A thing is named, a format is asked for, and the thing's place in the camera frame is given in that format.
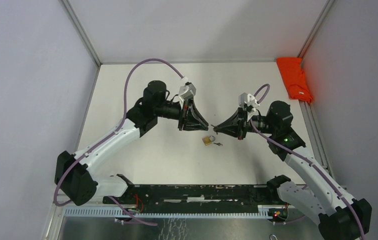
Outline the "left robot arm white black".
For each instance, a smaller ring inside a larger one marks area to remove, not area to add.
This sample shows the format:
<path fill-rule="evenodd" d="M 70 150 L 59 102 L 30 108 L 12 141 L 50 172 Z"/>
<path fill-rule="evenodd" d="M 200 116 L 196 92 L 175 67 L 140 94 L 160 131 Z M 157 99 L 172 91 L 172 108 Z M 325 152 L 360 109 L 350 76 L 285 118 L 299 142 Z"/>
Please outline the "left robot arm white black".
<path fill-rule="evenodd" d="M 74 153 L 63 151 L 57 157 L 54 183 L 76 206 L 94 196 L 114 196 L 122 204 L 130 203 L 134 190 L 121 177 L 99 177 L 96 172 L 126 145 L 143 137 L 159 118 L 177 121 L 179 131 L 207 131 L 208 122 L 195 106 L 196 88 L 186 82 L 179 89 L 177 102 L 168 100 L 164 82 L 148 83 L 135 105 L 104 136 Z"/>

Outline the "silver keys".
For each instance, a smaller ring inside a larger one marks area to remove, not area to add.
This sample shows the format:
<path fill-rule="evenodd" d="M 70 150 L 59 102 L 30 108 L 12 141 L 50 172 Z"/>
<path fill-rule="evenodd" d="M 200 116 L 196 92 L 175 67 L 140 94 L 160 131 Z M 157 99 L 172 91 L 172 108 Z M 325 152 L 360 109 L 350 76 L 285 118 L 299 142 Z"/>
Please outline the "silver keys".
<path fill-rule="evenodd" d="M 211 125 L 211 128 L 214 133 L 218 134 L 217 127 L 215 125 Z"/>

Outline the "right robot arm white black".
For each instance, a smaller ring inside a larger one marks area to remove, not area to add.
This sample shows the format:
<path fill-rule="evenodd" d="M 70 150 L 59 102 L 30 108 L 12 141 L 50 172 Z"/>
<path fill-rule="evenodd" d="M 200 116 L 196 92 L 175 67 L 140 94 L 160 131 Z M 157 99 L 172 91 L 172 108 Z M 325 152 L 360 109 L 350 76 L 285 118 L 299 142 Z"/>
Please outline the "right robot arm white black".
<path fill-rule="evenodd" d="M 272 102 L 265 116 L 254 105 L 242 103 L 213 130 L 238 140 L 247 133 L 259 134 L 308 188 L 302 189 L 286 176 L 277 176 L 267 182 L 265 196 L 270 203 L 283 201 L 297 208 L 317 225 L 325 240 L 365 239 L 370 230 L 371 205 L 364 198 L 357 200 L 330 176 L 292 128 L 292 121 L 291 106 L 284 101 Z"/>

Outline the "small brass padlock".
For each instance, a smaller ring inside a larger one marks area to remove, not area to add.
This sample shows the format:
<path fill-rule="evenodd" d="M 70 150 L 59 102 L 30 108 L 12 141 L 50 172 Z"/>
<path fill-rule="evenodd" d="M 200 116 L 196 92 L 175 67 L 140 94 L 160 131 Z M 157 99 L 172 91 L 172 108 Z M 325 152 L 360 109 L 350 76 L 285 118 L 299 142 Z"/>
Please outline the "small brass padlock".
<path fill-rule="evenodd" d="M 213 135 L 205 136 L 202 138 L 202 142 L 205 146 L 211 145 L 216 140 L 216 137 Z"/>

